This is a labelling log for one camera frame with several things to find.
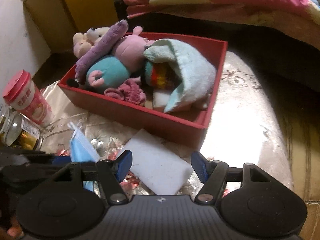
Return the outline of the blue surgical face mask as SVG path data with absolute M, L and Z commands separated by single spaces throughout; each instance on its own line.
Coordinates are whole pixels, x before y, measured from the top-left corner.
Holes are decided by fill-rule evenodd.
M 70 139 L 71 161 L 74 163 L 97 163 L 100 160 L 100 156 L 81 129 L 73 122 L 69 122 L 67 125 L 73 130 Z

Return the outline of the white rectangular sponge block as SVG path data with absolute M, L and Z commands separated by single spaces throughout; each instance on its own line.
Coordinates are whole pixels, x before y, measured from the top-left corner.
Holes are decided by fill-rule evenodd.
M 120 150 L 132 152 L 130 171 L 157 195 L 175 195 L 193 173 L 191 165 L 141 129 Z

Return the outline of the maroon fuzzy sock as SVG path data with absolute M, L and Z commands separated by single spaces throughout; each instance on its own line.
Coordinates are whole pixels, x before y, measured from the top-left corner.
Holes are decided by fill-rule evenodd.
M 144 106 L 146 102 L 146 94 L 140 88 L 140 85 L 140 77 L 129 78 L 124 81 L 118 88 L 106 89 L 104 91 L 104 95 L 114 99 L 118 99 L 120 101 Z

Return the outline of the light blue towel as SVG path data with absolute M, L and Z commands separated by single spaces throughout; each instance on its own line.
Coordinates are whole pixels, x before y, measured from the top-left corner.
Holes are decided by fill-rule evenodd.
M 216 78 L 216 68 L 196 48 L 180 40 L 163 38 L 143 53 L 152 63 L 167 63 L 181 83 L 170 94 L 164 113 L 177 112 L 196 102 L 205 105 Z

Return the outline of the pink pig plush toy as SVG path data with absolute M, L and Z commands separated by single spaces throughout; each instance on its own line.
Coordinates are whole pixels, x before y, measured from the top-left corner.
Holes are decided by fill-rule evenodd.
M 96 61 L 87 71 L 86 88 L 103 94 L 108 88 L 118 88 L 132 74 L 140 71 L 145 65 L 146 48 L 152 44 L 141 36 L 143 28 L 136 26 L 131 35 L 124 35 L 105 56 Z M 75 78 L 67 81 L 69 87 L 79 87 Z

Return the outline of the purple fuzzy cloth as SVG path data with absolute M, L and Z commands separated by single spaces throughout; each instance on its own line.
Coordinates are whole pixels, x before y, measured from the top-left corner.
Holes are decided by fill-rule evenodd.
M 89 68 L 101 57 L 107 55 L 116 43 L 128 31 L 127 20 L 121 20 L 110 27 L 102 39 L 82 56 L 75 64 L 75 79 L 79 84 L 84 84 Z

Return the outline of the white teddy bear plush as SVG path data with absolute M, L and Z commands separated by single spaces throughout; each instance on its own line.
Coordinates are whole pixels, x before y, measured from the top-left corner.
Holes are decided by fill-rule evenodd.
M 76 33 L 73 36 L 73 53 L 80 59 L 93 48 L 109 31 L 109 27 L 90 28 L 86 33 Z

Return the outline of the red snack packet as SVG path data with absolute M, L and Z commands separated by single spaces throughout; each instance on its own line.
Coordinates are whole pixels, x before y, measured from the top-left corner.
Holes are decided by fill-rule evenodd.
M 52 161 L 53 165 L 63 166 L 71 162 L 71 150 L 70 148 L 57 151 L 55 158 Z M 148 190 L 145 185 L 132 173 L 129 172 L 126 178 L 121 182 L 121 187 L 126 192 L 128 196 L 133 194 L 151 194 L 151 191 Z

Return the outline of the clear glass jar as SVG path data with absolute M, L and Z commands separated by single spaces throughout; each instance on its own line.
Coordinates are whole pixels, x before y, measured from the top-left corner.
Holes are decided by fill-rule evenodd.
M 38 151 L 42 134 L 26 117 L 1 103 L 1 142 L 8 147 Z

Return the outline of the red cardboard box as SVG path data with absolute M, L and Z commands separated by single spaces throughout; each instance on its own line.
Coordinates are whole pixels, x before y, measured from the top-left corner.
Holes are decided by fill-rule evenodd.
M 72 67 L 59 81 L 58 86 L 67 98 L 77 107 L 91 113 L 106 117 L 134 129 L 144 129 L 177 144 L 199 150 L 209 128 L 213 108 L 216 102 L 219 83 L 225 62 L 228 43 L 207 37 L 198 37 L 182 34 L 143 33 L 143 37 L 151 40 L 172 38 L 195 47 L 211 64 L 216 67 L 216 78 L 208 108 L 200 110 L 191 108 L 189 111 L 165 114 L 152 109 L 152 91 L 145 89 L 147 100 L 144 106 L 108 98 L 85 89 L 70 87 L 67 84 L 75 76 L 75 67 Z

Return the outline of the pink lidded drink cup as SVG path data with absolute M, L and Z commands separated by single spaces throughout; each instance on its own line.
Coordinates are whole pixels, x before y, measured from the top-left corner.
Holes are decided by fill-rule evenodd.
M 41 127 L 47 127 L 54 117 L 52 108 L 31 79 L 31 74 L 19 70 L 2 92 L 4 102 Z

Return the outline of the wooden cabinet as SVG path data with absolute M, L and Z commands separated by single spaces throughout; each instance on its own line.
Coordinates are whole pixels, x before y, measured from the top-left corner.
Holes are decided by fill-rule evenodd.
M 118 21 L 113 0 L 22 0 L 51 53 L 73 49 L 73 35 Z

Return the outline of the floral pink quilt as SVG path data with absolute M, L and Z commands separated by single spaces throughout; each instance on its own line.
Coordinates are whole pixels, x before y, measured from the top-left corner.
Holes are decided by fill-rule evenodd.
M 129 18 L 151 12 L 269 27 L 319 48 L 319 5 L 312 0 L 123 0 Z

